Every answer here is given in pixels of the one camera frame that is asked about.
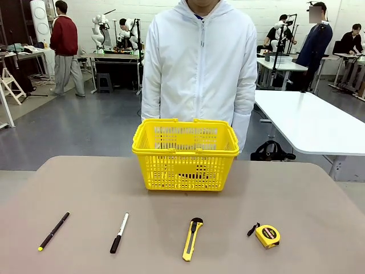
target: tape measure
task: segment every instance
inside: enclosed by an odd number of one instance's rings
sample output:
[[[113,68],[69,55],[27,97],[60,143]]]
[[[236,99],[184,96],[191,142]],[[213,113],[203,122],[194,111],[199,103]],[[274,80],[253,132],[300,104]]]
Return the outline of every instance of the tape measure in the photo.
[[[257,223],[249,232],[247,232],[247,237],[251,236],[254,231],[256,237],[266,249],[279,245],[280,233],[276,228],[267,224],[260,225],[260,223]]]

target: man in red sweater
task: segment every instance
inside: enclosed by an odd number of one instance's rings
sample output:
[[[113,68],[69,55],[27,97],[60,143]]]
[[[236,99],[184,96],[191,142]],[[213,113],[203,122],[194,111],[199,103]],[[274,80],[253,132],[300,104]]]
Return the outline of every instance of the man in red sweater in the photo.
[[[64,87],[72,75],[76,96],[85,97],[84,80],[77,59],[78,30],[70,17],[66,16],[67,4],[57,1],[56,11],[58,17],[54,20],[50,47],[56,53],[55,56],[55,95],[63,95]]]

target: red sweater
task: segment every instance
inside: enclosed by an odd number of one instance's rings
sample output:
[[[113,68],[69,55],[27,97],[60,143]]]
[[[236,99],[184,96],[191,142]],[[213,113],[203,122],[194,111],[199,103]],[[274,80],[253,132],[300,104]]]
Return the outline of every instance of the red sweater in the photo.
[[[73,56],[78,53],[78,30],[70,17],[61,15],[55,19],[50,47],[57,55]]]

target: yellow tape measure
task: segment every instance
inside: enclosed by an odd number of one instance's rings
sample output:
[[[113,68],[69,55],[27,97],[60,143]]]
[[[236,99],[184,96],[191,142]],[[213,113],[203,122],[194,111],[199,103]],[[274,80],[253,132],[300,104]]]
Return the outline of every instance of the yellow tape measure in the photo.
[[[182,258],[185,261],[191,261],[193,252],[194,252],[194,245],[196,240],[196,235],[198,230],[203,225],[203,220],[201,218],[194,218],[190,222],[188,237],[186,238],[184,253],[182,254]]]
[[[280,233],[279,231],[270,225],[260,225],[257,223],[253,228],[247,233],[247,236],[255,231],[256,237],[260,240],[262,245],[269,249],[271,247],[276,247],[280,243]]]

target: zipper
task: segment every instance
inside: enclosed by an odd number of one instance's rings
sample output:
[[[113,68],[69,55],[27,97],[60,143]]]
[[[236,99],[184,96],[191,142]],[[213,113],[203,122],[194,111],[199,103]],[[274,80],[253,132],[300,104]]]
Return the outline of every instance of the zipper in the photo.
[[[204,21],[201,21],[202,25],[201,25],[201,47],[204,47],[204,42],[205,42],[205,29],[204,29]]]
[[[200,95],[203,83],[203,63],[204,63],[204,44],[205,44],[205,26],[204,21],[201,21],[201,39],[200,39],[200,61],[198,67],[198,87],[197,87],[197,104],[196,104],[196,118],[200,118]]]

